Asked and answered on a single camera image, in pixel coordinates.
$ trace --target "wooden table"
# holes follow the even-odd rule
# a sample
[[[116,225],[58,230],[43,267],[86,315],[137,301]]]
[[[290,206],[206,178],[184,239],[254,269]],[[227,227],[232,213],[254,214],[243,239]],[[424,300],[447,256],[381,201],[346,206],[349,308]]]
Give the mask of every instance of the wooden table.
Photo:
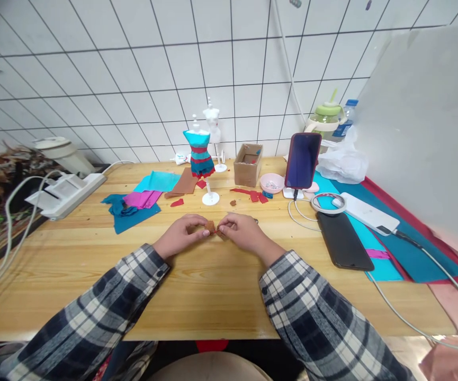
[[[215,224],[227,212],[250,214],[263,231],[285,249],[294,248],[351,301],[383,336],[416,335],[387,307],[361,271],[333,266],[319,232],[296,225],[281,194],[266,204],[252,203],[234,188],[231,171],[214,174],[211,187],[220,194],[215,206],[205,206],[205,190],[176,199],[158,201],[161,213],[116,235],[108,194],[129,193],[151,170],[183,167],[169,163],[125,164],[111,169],[108,180],[61,221],[48,221],[25,242],[0,283],[0,341],[29,340],[63,306],[95,283],[117,261],[144,242],[153,243],[171,222],[185,213],[199,213]],[[261,175],[285,174],[283,158],[266,158]],[[237,205],[229,203],[236,199]],[[303,213],[313,210],[300,203]],[[153,297],[126,340],[265,339],[277,338],[262,303],[258,279],[265,271],[253,255],[232,242],[210,237],[207,242],[175,257],[173,270]],[[429,334],[456,331],[428,286],[406,282],[380,283],[395,308]]]

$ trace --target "smartphone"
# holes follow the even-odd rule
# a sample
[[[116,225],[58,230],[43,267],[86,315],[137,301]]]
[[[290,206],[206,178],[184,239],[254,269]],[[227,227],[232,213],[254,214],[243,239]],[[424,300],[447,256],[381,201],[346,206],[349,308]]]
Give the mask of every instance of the smartphone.
[[[317,212],[317,219],[329,256],[336,267],[373,271],[375,267],[372,260],[345,213]]]
[[[285,172],[287,188],[308,189],[312,186],[321,140],[321,134],[313,132],[300,132],[292,136]]]

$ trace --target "cardboard box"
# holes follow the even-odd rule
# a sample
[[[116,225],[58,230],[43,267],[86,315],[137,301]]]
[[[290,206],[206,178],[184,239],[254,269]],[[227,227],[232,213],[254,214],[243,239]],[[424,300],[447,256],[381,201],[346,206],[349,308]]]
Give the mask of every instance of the cardboard box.
[[[234,160],[234,182],[254,188],[262,165],[262,144],[242,144]]]

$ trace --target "person's left hand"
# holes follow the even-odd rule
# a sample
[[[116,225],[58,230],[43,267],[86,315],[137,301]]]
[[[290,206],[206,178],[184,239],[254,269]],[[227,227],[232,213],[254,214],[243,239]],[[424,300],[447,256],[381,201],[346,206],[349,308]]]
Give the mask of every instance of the person's left hand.
[[[209,236],[209,230],[198,230],[189,234],[188,228],[191,226],[206,226],[207,219],[198,214],[185,214],[167,229],[158,241],[153,244],[155,251],[163,259],[167,259],[186,249],[191,244]]]

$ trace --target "white mannequin stand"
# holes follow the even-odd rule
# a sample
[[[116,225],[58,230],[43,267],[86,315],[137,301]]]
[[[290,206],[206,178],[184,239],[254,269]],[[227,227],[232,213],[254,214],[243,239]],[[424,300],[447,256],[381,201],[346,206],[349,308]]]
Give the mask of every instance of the white mannequin stand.
[[[193,114],[192,116],[194,118],[192,129],[187,131],[187,133],[197,135],[208,135],[208,131],[201,130],[201,127],[197,123],[197,119],[195,119],[197,116],[195,114]],[[204,181],[206,182],[206,188],[208,189],[208,192],[204,196],[202,196],[202,203],[207,206],[215,205],[220,200],[220,195],[216,192],[211,192],[211,187],[209,186],[209,180],[207,177],[204,178]]]
[[[219,150],[218,143],[222,140],[222,132],[218,128],[218,115],[220,115],[220,110],[217,108],[213,108],[211,104],[211,98],[208,97],[208,108],[202,112],[206,117],[206,121],[209,126],[209,142],[214,144],[214,150],[216,152],[216,158],[218,164],[215,165],[214,170],[216,172],[225,172],[227,170],[227,166],[225,165],[225,152],[223,150]]]

